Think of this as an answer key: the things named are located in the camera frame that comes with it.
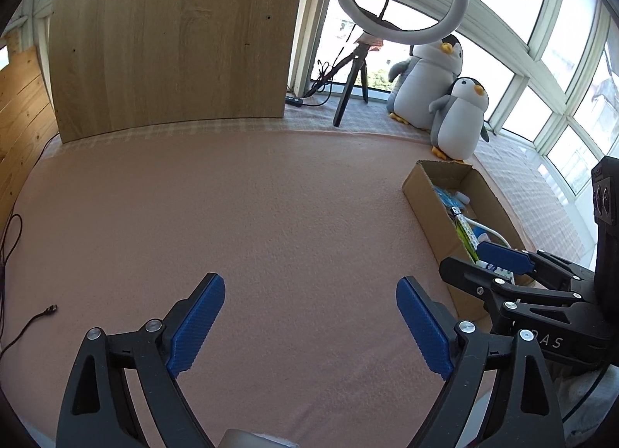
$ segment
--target checkered cloth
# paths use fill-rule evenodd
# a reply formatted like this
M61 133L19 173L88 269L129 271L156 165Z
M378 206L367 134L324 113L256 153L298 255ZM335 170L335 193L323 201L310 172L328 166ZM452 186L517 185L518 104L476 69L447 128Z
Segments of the checkered cloth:
M320 103L321 98L306 99ZM150 139L171 135L192 135L204 132L263 132L291 130L301 132L355 132L392 135L429 145L426 132L403 125L388 117L385 104L365 104L351 99L339 128L332 124L339 99L332 98L324 106L300 108L286 105L284 118L241 118L167 123L150 127L130 128L98 135L63 145L55 138L43 157L60 152L89 149L115 140ZM480 142L475 155L488 174L501 188L512 205L528 236L537 248L551 251L572 261L578 261L584 246L565 209L548 183L522 152L521 146L501 136L491 136L490 144Z

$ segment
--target penguin plush toy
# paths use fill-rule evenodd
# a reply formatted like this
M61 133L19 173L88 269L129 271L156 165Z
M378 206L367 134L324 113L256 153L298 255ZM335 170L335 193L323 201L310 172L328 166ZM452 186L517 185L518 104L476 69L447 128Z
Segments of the penguin plush toy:
M387 101L389 116L413 127L431 129L429 103L445 95L460 73L462 46L453 34L411 47L411 58L395 64L389 71L389 81L399 76Z
M432 153L446 160L466 160L473 155L479 136L490 142L484 127L488 94L479 81L458 78L449 92L432 102L428 117L433 117L430 140Z

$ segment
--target open box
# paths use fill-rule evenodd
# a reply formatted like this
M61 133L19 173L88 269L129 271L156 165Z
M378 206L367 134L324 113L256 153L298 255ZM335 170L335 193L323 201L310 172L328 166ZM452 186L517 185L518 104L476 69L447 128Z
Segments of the open box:
M404 181L402 190L421 225L434 257L440 263L453 256L471 261L470 256L456 232L456 225L448 209L434 191L433 185L451 193L460 191L470 198L463 214L499 232L512 248L524 250L522 239L511 223L482 174L469 165L456 162L419 160ZM516 276L516 284L528 285L530 277ZM484 303L448 285L458 317L480 321L487 317Z

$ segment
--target blue rubber pad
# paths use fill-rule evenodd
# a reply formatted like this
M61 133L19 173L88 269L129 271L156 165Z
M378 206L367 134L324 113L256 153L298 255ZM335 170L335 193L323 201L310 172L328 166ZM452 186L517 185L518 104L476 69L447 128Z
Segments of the blue rubber pad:
M454 372L454 365L450 358L449 341L421 298L405 278L397 283L395 299L426 364L431 371L438 373L443 380L449 380Z
M174 378L177 378L182 371L191 368L219 310L224 305L225 291L224 279L219 275L213 277L172 337L166 367Z
M530 274L534 267L526 253L491 242L481 242L477 246L477 255L482 261L504 268L516 275Z

